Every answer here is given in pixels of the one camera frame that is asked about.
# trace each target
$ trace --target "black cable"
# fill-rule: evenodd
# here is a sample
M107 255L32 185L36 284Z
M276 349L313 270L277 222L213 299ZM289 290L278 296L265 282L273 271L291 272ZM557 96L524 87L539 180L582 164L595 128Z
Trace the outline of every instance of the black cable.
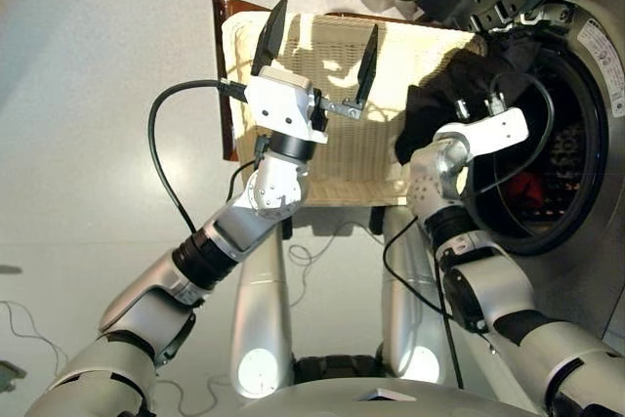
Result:
M534 151L515 170L511 171L506 176L496 180L494 183L484 188L463 194L461 199L466 199L469 197L476 197L478 195L484 194L485 192L489 192L490 190L497 188L500 185L503 185L504 183L512 179L514 176L516 176L518 173L523 171L525 168L531 165L534 162L534 160L538 157L538 155L543 151L543 149L545 148L545 145L547 144L547 141L549 140L549 137L551 136L552 131L554 130L554 120L555 120L556 110L554 108L554 101L552 100L551 95L549 94L549 91L547 90L547 87L545 87L545 85L536 77L528 73L506 72L506 73L497 74L493 77L488 87L490 89L490 93L495 93L497 83L499 82L501 77L503 77L504 75L520 75L526 78L527 80L529 80L538 89L540 94L545 99L545 105L547 106L547 123L545 124L545 131L543 132L543 135L541 136L540 141L538 142L538 145L536 146Z
M248 161L247 163L244 163L243 165L239 166L236 170L234 170L234 173L232 173L232 176L230 176L230 187L228 189L228 196L226 197L226 202L232 199L232 196L234 194L234 183L236 183L236 177L238 176L238 174L241 171L243 171L245 168L247 168L248 166L253 165L254 163L256 163L256 160Z
M190 82L183 82L183 83L179 83L178 85L169 87L167 90L161 92L161 94L158 95L158 97L156 97L156 100L154 100L154 103L152 104L151 109L149 110L149 118L147 119L147 141L149 143L149 153L152 157L152 163L154 164L154 168L156 169L156 174L158 174L158 178L160 179L160 182L165 187L167 194L169 194L169 197L172 199L172 201L176 205L176 208L180 212L180 215L182 215L183 219L185 219L185 222L187 223L188 229L190 229L191 233L195 233L195 225L193 224L193 221L188 215L187 210L185 210L185 207L183 206L182 202L180 201L180 199L178 198L178 196L172 189L171 185L169 184L169 181L167 180L167 177L165 176L165 173L163 172L163 167L160 163L160 158L158 158L158 152L156 151L156 139L154 137L154 125L156 123L156 114L158 113L158 110L160 109L161 105L165 102L165 100L167 100L169 97L171 97L172 95L175 95L178 92L182 92L183 90L190 90L193 88L220 88L220 87L222 87L222 85L220 84L219 80L191 80Z
M438 300L440 301L440 309L442 310L442 322L445 325L445 335L447 336L447 345L449 346L449 352L451 353L451 363L453 363L453 372L456 375L456 383L458 389L464 390L465 384L462 380L462 372L460 371L460 363L458 362L458 354L456 353L456 344L453 341L453 334L451 334L451 325L449 324L449 315L447 314L447 306L445 305L445 299L442 294L442 285L440 283L440 269L438 266L434 266L435 276L437 278L437 290Z
M389 252L389 249L391 249L391 246L393 246L393 243L395 243L399 239L400 236L402 236L404 233L406 233L410 229L410 227L412 227L415 224L415 222L417 220L418 220L418 217L415 216L410 221L410 223L408 223L408 225L406 225L403 229L401 229L401 231L398 234L396 234L395 236L393 236L393 238L391 238L391 240L386 244L386 246L384 247L384 251L382 251L382 262L384 263L384 268L387 270L387 272L390 275L392 275L399 282L401 282L401 284L404 287L406 287L422 303L424 303L425 305L430 307L432 310L434 310L438 314L441 314L443 317L446 317L447 319L453 319L452 316L447 314L447 312L443 312L443 310L441 308L437 307L432 302L430 302L430 300L428 300L426 297L424 297L412 285L410 285L403 277L401 277L397 272L395 272L393 270L393 268L391 268L391 266L389 265L389 261L387 260L387 253Z

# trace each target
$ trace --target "screw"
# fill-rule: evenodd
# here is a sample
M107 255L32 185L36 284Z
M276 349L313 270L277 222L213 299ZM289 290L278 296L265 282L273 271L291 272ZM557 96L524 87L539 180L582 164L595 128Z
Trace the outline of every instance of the screw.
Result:
M560 12L560 20L567 21L570 18L570 10L564 9Z
M469 110L467 109L467 102L464 100L457 100L454 103L454 106L456 108L456 116L458 116L458 119L461 121L466 121L471 117L471 114L469 114Z

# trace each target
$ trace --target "cable on floor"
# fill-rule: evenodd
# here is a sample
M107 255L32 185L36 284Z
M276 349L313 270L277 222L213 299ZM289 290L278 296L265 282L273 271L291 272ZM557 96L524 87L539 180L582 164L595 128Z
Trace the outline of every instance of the cable on floor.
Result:
M206 388L208 389L208 393L211 395L212 402L205 409L200 410L199 412L193 412L193 413L188 413L188 412L183 411L183 402L185 401L185 389L180 385L180 383L174 380L157 380L156 384L157 385L171 385L174 388L176 388L176 390L180 394L180 399L178 400L178 405L177 405L177 409L180 415L182 415L183 417L200 417L202 415L206 415L209 412L211 412L219 404L219 399L217 398L217 395L215 394L215 390L213 389L213 386L214 385L230 386L230 383L221 383L217 381L218 378L220 378L221 376L224 376L224 375L212 376L206 381Z
M64 359L63 366L66 366L67 363L69 362L69 357L64 352L64 350L58 345L56 345L54 342L52 342L50 339L43 336L38 331L36 323L35 323L35 319L32 316L32 313L30 312L30 310L25 305L23 305L20 302L13 301L13 300L0 300L0 305L4 305L5 307L7 307L7 310L9 311L9 329L11 330L11 333L14 336L21 338L21 339L36 339L50 346L50 348L52 349L55 355L55 376L57 376L61 372L61 355ZM13 307L19 307L24 310L24 312L28 316L28 319L30 320L30 325L32 327L32 332L33 332L32 334L22 334L16 331L15 324L14 324Z
M295 308L304 300L304 297L306 296L306 293L308 290L307 279L308 279L309 274L312 271L313 265L319 259L321 259L321 257L325 254L325 252L330 248L334 240L337 238L338 234L345 227L360 227L364 229L364 231L369 235L369 237L373 239L376 243L378 243L381 246L384 246L384 242L378 239L376 235L373 234L369 230L368 227L361 224L360 222L343 222L339 224L338 227L336 227L336 229L332 233L332 236L330 237L328 242L325 244L325 246L323 246L323 248L321 248L315 254L311 253L311 251L306 246L303 246L301 244L291 244L286 252L289 258L289 261L293 265L297 266L298 268L303 268L304 270L302 271L302 277L301 277L302 292L300 293L300 295L295 301L290 303L289 307Z

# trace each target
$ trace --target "wicker basket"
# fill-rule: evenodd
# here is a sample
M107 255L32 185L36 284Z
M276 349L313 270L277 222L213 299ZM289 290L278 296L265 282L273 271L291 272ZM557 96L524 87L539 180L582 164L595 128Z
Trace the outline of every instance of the wicker basket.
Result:
M223 24L228 78L249 79L256 43L268 13L244 12ZM394 143L403 128L406 91L441 71L459 49L484 54L481 38L449 29L376 21L377 74L359 121L331 114L328 144L311 162L307 205L382 206L405 204L404 170ZM353 97L356 75L373 21L323 15L289 15L280 55L273 66L308 77L325 97ZM249 108L231 100L239 160L254 157L254 143L267 129L254 123ZM247 179L251 172L244 173Z

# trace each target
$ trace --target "wire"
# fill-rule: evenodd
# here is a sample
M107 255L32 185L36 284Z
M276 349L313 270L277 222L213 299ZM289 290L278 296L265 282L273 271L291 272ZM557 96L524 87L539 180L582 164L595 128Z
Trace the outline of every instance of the wire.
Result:
M156 381L156 384L157 385L171 385L174 388L176 388L176 390L178 390L178 393L180 394L180 399L178 400L177 408L178 408L178 412L180 413L180 415L182 415L183 417L200 417L201 415L208 414L215 407L217 407L217 404L219 403L219 400L217 399L217 395L215 394L215 390L213 390L213 385L229 386L229 384L220 383L216 381L220 376L222 375L212 376L206 381L206 388L208 389L208 393L211 395L212 402L205 409L200 410L199 412L194 412L194 413L187 413L183 411L183 402L185 401L185 389L179 383L177 383L174 380L158 380Z
M37 339L37 340L42 341L42 342L44 342L44 343L46 343L46 344L48 344L50 346L50 348L52 349L53 353L55 354L55 376L57 376L59 374L59 372L61 371L61 369L60 369L60 364L61 364L60 354L64 358L64 365L63 366L65 366L69 362L69 357L64 352L64 350L61 347L57 346L50 339L48 339L45 336L43 336L37 330L37 326L35 324L34 317L32 316L32 313L30 312L30 310L25 305L23 305L22 303L19 303L19 302L15 302L13 300L0 300L0 304L4 305L5 307L7 307L7 310L9 311L9 328L11 329L11 333L14 336L19 337L21 339ZM14 314L13 306L20 307L20 308L22 308L25 311L26 315L28 316L28 318L30 320L30 325L32 327L33 334L22 334L22 333L16 331L15 324L13 323L13 314Z
M316 263L319 259L321 259L321 257L325 254L325 252L330 248L330 246L332 245L332 243L338 236L339 232L344 227L348 227L348 226L360 227L364 229L371 239L373 239L379 245L384 246L384 242L376 238L375 234L373 234L369 230L369 228L367 228L365 225L361 224L360 222L343 222L339 224L339 226L336 227L336 229L332 233L332 236L329 239L329 241L325 244L325 246L323 246L323 248L321 248L315 254L312 254L311 251L306 246L302 246L301 244L292 244L291 246L289 246L289 249L287 250L287 256L289 258L289 261L299 268L304 268L304 270L302 271L302 293L300 293L299 297L294 302L291 302L289 307L295 308L304 300L304 297L306 296L306 292L308 290L307 279L308 279L309 274L312 271L313 264Z
M499 73L499 74L497 74L497 75L495 75L493 77L493 79L490 81L490 85L488 87L490 93L495 93L496 86L499 83L499 81L501 80L501 77L503 77L504 75L519 75L519 76L522 76L525 79L527 79L528 81L530 81L538 89L540 94L545 99L545 105L547 106L547 123L545 124L545 130L543 132L543 135L540 138L540 141L538 142L538 145L534 149L534 151L515 170L511 171L506 176L498 179L494 183L492 183L492 184L490 184L490 185L488 185L488 186L486 186L484 188L481 188L481 189L478 189L478 190L475 190L475 191L470 191L468 193L465 193L464 195L462 195L461 199L466 199L466 198L469 198L469 197L476 197L478 195L484 194L484 193L489 192L490 190L492 190L494 188L499 187L500 185L503 185L507 181L511 180L514 176L516 176L518 173L523 171L525 168L527 168L529 165L531 165L534 162L534 160L538 157L538 155L545 148L545 145L547 144L547 141L549 140L549 137L551 136L551 133L554 130L554 121L555 121L555 116L556 116L556 110L554 108L554 101L552 100L551 95L549 94L549 91L547 90L547 87L545 87L545 85L540 80L538 80L536 77L534 77L533 75L530 75L528 73L524 73L524 72L506 72L506 73Z
M428 307L430 307L432 310L434 310L435 312L437 312L438 314L442 315L443 317L446 317L447 319L453 319L453 317L449 314L447 314L447 312L443 312L443 310L439 307L437 307L435 304L433 304L430 300L428 300L426 297L424 297L421 293L419 293L412 285L410 285L407 280L405 280L402 276L400 276L397 272L395 272L393 270L393 268L391 268L391 266L389 265L389 261L387 259L387 254L389 252L389 250L391 249L391 246L393 246L393 244L404 234L406 233L410 227L412 227L417 220L419 220L418 217L414 217L403 229L401 229L399 231L398 234L396 234L395 236L393 236L393 238L391 238L391 240L386 244L386 246L384 247L384 251L382 251L382 262L384 263L384 268L387 270L387 272L392 275L394 278L396 278L399 282L401 282L401 284L403 284L404 287L406 287L415 297L417 297L422 303L424 303L425 305L427 305Z
M449 324L449 315L447 314L447 306L445 305L445 299L442 294L442 284L440 283L440 269L438 266L434 266L435 275L437 278L437 290L438 300L440 301L440 309L442 310L442 322L445 326L445 336L447 336L447 345L449 346L449 352L451 353L451 363L453 364L453 372L456 375L456 383L458 389L464 390L465 384L462 380L462 372L460 371L460 363L458 362L458 354L456 353L456 344L453 340L453 334L451 333L451 325Z
M253 165L254 163L256 163L256 160L248 161L247 163L242 164L236 170L234 170L234 173L232 173L232 176L230 176L230 186L228 189L228 196L226 197L226 202L232 199L232 196L234 194L234 183L236 183L236 177L238 176L238 174L241 171L243 171L245 168L247 168L248 166Z
M160 109L161 105L165 102L165 100L167 100L169 97L171 97L172 95L175 95L178 92L182 92L183 90L190 90L193 88L219 88L219 87L220 87L219 80L192 80L189 82L183 82L183 83L179 83L178 85L169 87L167 90L161 92L161 94L158 95L158 97L156 97L156 100L154 100L154 103L152 104L149 110L149 118L147 119L147 141L149 143L149 153L152 157L152 163L154 164L156 174L158 175L158 178L160 179L160 182L162 183L162 185L165 187L165 190L167 191L167 194L169 195L170 199L172 199L172 201L176 205L176 208L180 212L180 215L182 215L183 219L185 219L185 222L187 223L188 229L191 231L191 233L195 233L195 225L193 224L193 221L188 215L187 210L185 210L185 207L183 206L182 202L180 201L180 199L178 198L178 196L172 189L171 185L169 184L169 181L167 180L167 177L165 176L165 173L163 171L163 167L160 163L158 152L156 151L156 138L154 137L154 125L156 123L156 114L158 113L158 110Z

